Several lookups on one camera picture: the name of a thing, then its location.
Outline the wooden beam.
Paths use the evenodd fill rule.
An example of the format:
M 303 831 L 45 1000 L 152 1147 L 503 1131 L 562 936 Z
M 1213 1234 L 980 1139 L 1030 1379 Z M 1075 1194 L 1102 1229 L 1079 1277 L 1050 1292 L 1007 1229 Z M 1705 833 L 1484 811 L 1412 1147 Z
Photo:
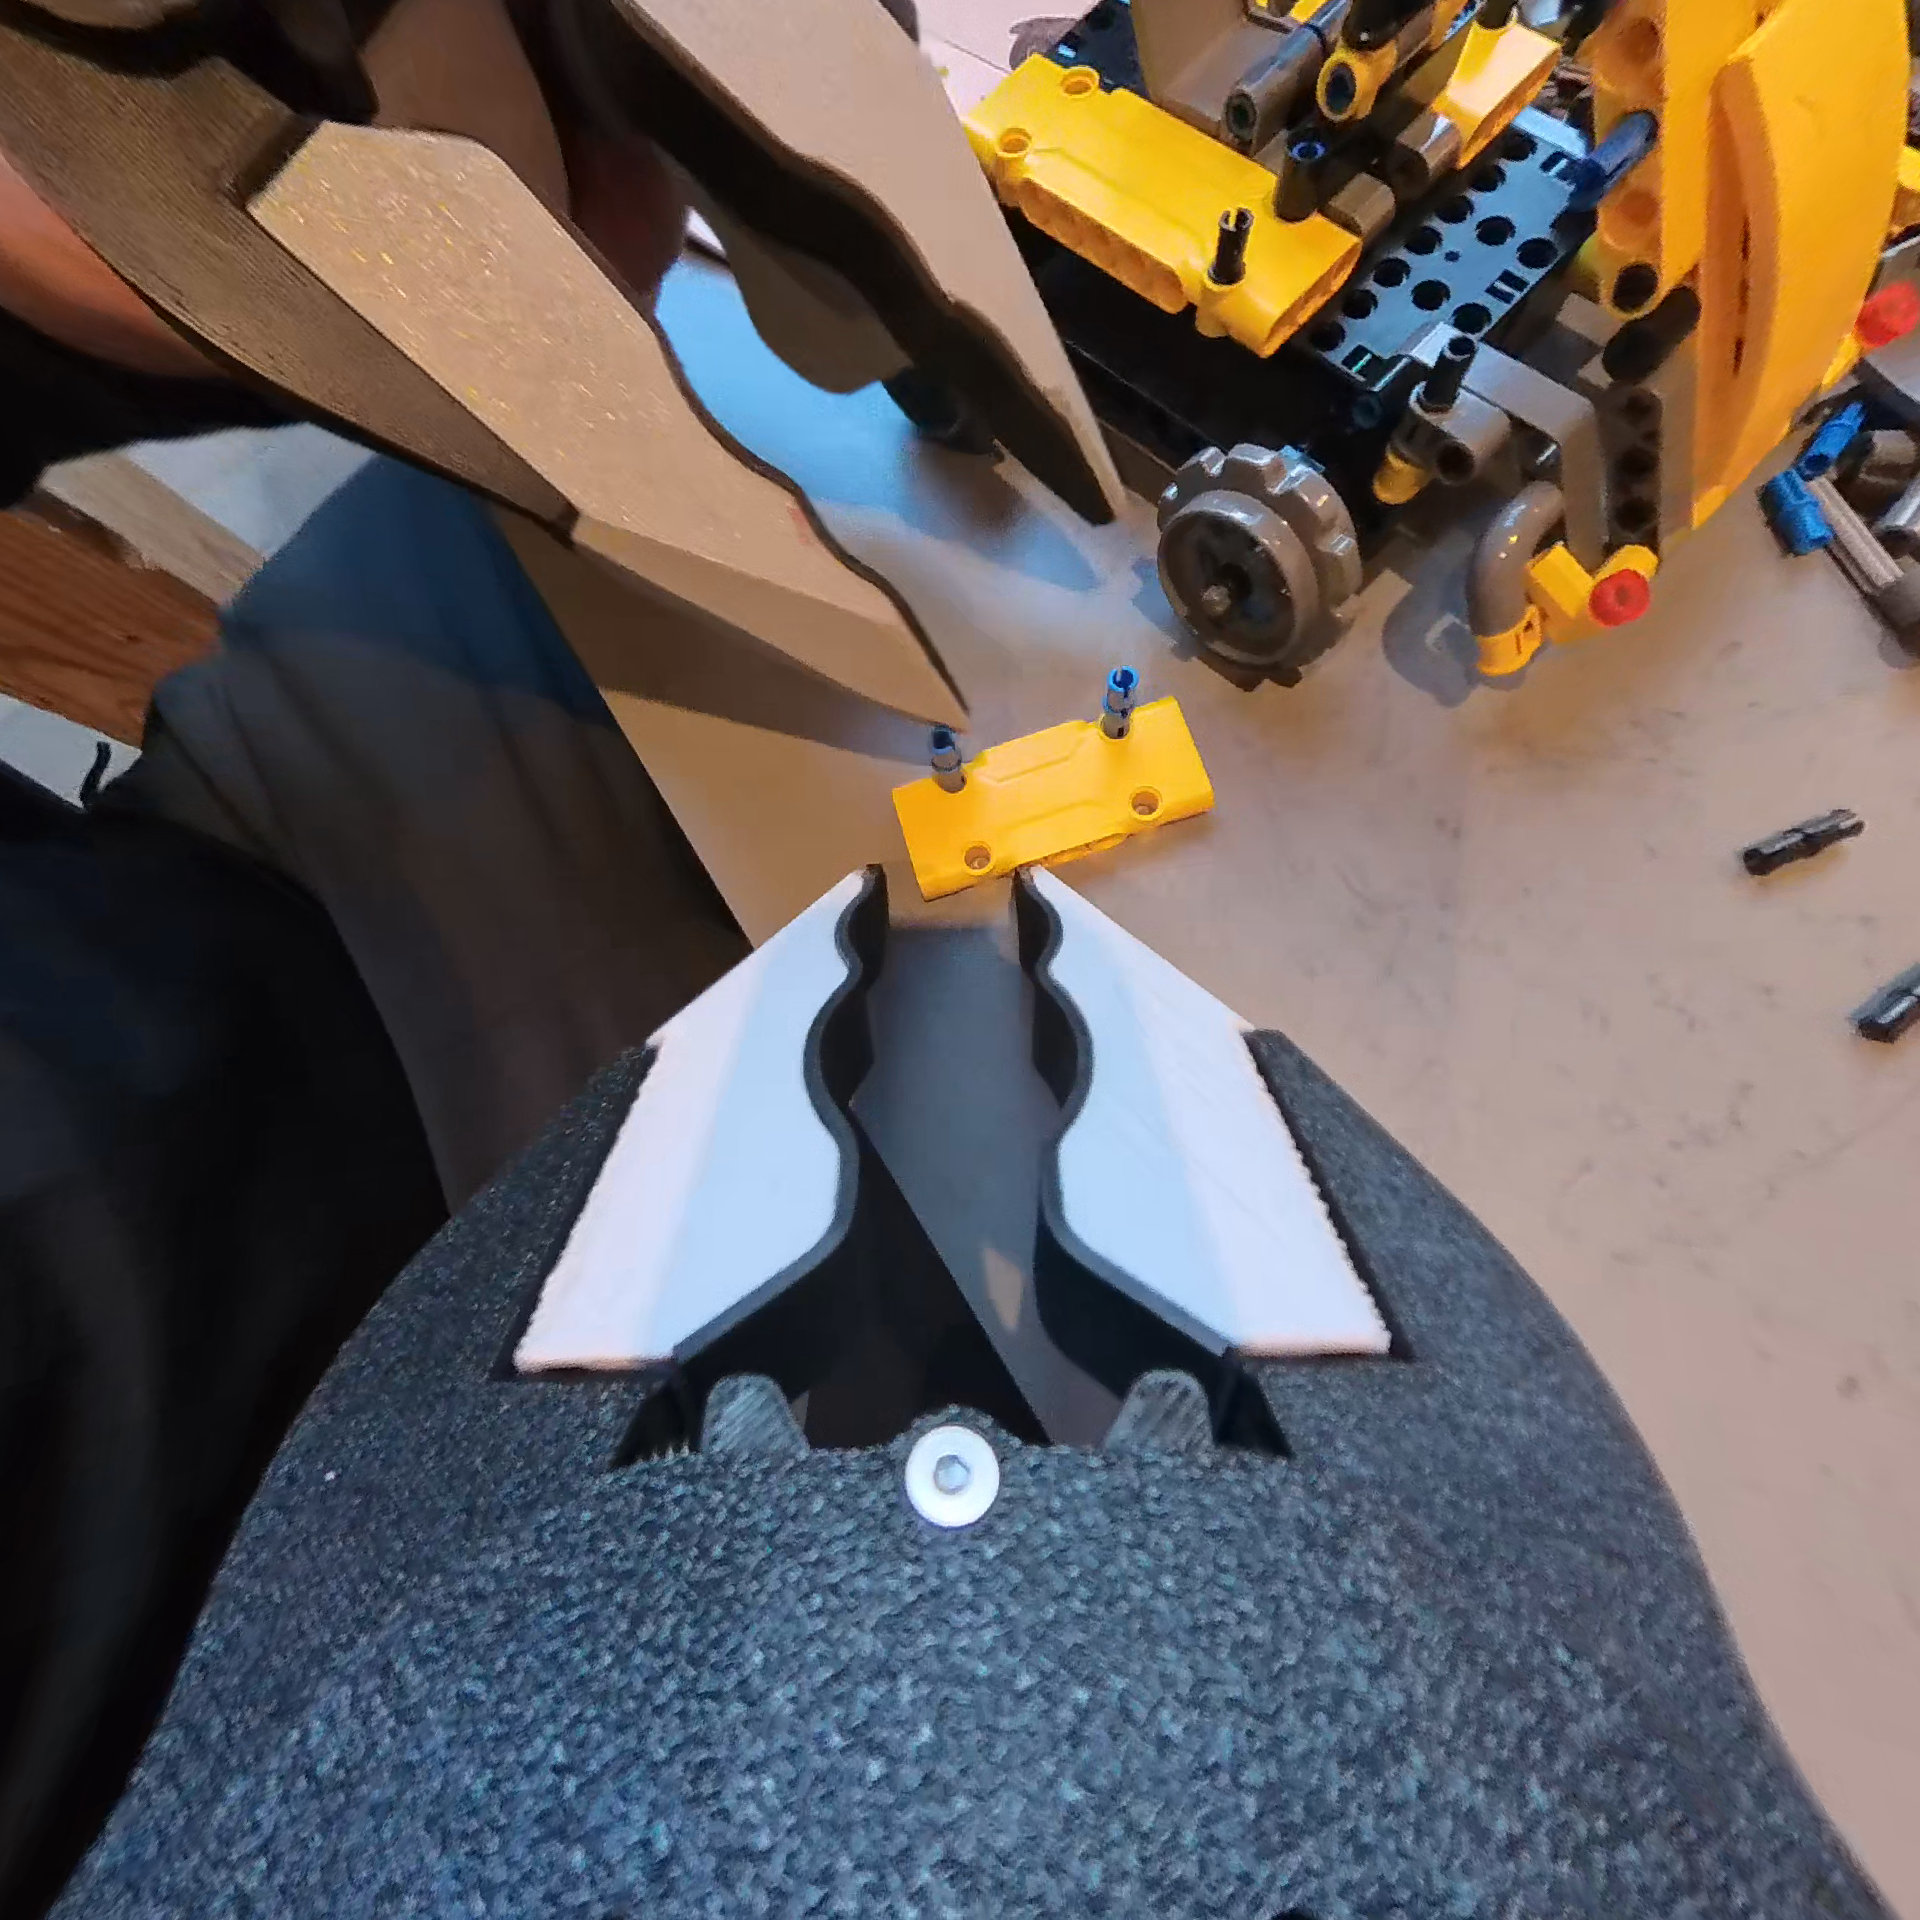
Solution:
M 262 565 L 124 451 L 52 466 L 2 512 L 2 689 L 137 750 Z

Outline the yellow brick toy vehicle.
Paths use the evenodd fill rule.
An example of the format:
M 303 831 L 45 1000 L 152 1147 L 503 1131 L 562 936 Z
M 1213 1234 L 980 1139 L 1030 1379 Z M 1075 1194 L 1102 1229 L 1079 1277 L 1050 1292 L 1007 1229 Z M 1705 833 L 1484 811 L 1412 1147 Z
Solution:
M 962 124 L 1238 684 L 1443 491 L 1503 679 L 1826 405 L 1916 413 L 1916 5 L 1097 5 Z

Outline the person's dark jacket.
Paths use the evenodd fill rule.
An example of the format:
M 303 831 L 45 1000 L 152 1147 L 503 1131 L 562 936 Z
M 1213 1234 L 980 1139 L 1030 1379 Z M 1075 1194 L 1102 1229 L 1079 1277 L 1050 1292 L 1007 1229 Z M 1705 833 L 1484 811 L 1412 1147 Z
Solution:
M 101 1830 L 263 1467 L 444 1219 L 320 903 L 5 771 L 5 1916 Z

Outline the yellow brick panel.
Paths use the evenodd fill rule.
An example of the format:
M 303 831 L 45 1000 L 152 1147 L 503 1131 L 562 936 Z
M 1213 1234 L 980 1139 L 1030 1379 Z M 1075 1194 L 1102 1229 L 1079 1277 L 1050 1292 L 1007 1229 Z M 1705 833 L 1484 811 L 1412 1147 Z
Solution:
M 925 899 L 1115 848 L 1215 804 L 1178 698 L 1146 698 L 1131 666 L 1106 673 L 1095 717 L 971 756 L 937 728 L 926 763 L 890 793 Z

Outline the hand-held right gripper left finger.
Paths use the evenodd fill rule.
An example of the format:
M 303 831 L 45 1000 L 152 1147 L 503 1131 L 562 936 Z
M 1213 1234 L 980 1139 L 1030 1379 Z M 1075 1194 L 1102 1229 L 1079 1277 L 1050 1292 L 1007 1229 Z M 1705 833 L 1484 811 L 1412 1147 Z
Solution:
M 666 1021 L 514 1342 L 519 1379 L 750 1372 L 804 1381 L 821 1327 L 804 1289 L 847 1249 L 849 1097 L 890 928 L 883 868 L 855 868 Z

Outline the grey desk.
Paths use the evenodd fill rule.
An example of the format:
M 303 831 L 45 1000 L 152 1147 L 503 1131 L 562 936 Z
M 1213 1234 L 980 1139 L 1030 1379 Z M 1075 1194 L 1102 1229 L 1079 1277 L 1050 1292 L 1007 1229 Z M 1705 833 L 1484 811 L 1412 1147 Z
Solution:
M 660 325 L 709 410 L 922 612 L 984 747 L 1182 700 L 1215 811 L 1068 866 L 1283 1029 L 1516 1254 L 1681 1502 L 1771 1715 L 1916 1916 L 1916 666 L 1751 492 L 1652 612 L 1512 684 L 1459 664 L 1453 492 L 1298 686 L 1187 656 L 1152 513 L 1092 529 L 1011 463 L 826 396 L 694 252 Z M 1776 875 L 1814 813 L 1867 831 Z

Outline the person's left forearm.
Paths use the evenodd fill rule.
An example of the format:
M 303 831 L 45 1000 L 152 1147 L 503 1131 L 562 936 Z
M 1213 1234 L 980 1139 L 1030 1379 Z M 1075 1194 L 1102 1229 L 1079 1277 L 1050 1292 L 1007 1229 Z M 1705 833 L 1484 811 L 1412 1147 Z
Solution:
M 186 340 L 2 159 L 2 508 L 68 459 L 315 426 Z

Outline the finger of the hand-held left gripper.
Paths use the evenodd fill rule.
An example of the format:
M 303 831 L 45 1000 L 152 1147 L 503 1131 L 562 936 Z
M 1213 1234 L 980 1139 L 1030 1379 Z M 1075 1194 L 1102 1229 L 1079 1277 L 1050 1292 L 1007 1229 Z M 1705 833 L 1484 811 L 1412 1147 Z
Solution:
M 1123 487 L 945 88 L 883 5 L 606 5 L 606 107 L 686 178 L 752 323 L 852 394 L 959 401 L 1083 520 Z
M 901 595 L 707 415 L 654 316 L 489 146 L 320 124 L 247 213 L 557 492 L 589 568 L 881 707 L 967 723 Z

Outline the pile of loose toy bricks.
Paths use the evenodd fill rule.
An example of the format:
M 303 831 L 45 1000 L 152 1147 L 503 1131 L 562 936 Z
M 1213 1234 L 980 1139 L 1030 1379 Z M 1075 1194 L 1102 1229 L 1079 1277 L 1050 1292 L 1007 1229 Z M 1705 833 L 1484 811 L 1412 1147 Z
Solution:
M 1783 554 L 1825 555 L 1898 653 L 1917 656 L 1916 413 L 1874 393 L 1812 415 L 1788 463 L 1758 487 Z

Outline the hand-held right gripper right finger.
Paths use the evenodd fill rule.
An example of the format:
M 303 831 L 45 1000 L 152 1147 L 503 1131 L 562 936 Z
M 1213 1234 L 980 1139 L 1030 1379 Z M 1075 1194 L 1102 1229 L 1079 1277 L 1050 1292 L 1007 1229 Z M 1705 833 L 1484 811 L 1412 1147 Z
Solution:
M 1388 1356 L 1391 1334 L 1266 1082 L 1255 1029 L 1047 868 L 1015 881 L 1035 1062 L 1063 1123 L 1037 1256 L 1092 1300 L 1053 1341 L 1082 1363 L 1120 1331 L 1209 1360 Z

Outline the person's leg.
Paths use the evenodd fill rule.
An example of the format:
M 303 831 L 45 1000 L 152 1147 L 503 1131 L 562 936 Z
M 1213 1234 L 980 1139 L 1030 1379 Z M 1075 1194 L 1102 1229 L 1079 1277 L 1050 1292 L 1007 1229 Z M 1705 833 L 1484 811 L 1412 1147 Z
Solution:
M 318 899 L 453 1208 L 752 948 L 490 512 L 397 459 L 156 684 L 103 805 Z

